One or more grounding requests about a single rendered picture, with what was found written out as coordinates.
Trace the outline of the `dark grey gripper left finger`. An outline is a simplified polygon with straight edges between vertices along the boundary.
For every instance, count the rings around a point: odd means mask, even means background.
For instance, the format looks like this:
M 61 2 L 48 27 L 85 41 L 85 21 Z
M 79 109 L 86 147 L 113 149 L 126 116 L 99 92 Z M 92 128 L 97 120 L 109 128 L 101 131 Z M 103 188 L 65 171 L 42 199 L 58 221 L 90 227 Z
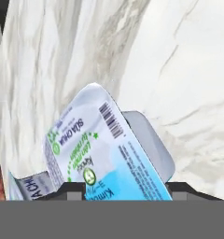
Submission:
M 82 182 L 65 182 L 61 187 L 46 196 L 40 197 L 42 201 L 84 201 L 86 186 Z

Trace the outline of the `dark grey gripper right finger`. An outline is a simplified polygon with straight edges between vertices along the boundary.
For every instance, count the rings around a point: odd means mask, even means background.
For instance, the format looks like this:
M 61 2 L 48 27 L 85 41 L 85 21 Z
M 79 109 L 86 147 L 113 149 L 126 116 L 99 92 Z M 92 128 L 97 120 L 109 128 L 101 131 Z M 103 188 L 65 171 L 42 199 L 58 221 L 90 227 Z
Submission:
M 167 182 L 166 187 L 174 201 L 219 201 L 218 197 L 197 191 L 186 182 Z

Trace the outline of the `large blue white yogurt container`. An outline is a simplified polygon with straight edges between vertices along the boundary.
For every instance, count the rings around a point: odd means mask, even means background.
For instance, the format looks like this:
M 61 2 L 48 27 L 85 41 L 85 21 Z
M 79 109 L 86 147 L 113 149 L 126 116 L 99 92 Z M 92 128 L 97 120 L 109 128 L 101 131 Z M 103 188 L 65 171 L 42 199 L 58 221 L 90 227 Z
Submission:
M 53 188 L 83 183 L 88 201 L 170 201 L 175 163 L 146 117 L 119 110 L 99 84 L 84 87 L 44 141 Z

